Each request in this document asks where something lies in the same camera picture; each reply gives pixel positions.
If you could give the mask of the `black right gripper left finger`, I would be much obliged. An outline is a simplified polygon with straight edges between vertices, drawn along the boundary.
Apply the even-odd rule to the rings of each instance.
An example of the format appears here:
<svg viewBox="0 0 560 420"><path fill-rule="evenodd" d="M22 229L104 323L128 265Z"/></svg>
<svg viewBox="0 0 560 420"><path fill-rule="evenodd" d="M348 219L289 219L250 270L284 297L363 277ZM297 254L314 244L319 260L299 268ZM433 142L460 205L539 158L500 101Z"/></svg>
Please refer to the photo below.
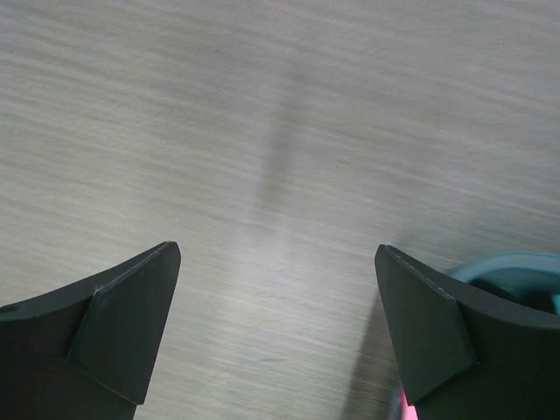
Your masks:
<svg viewBox="0 0 560 420"><path fill-rule="evenodd" d="M131 419L144 404L180 268L167 241L1 309L3 419Z"/></svg>

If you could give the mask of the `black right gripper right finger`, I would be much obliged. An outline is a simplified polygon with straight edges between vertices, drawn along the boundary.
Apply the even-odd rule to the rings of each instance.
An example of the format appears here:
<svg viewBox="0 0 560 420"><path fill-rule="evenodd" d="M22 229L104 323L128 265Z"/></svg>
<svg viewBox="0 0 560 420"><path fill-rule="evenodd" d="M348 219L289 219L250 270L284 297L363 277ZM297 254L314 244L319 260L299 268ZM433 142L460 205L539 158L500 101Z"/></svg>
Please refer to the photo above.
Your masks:
<svg viewBox="0 0 560 420"><path fill-rule="evenodd" d="M394 419L556 419L559 313L382 245L377 283L399 369Z"/></svg>

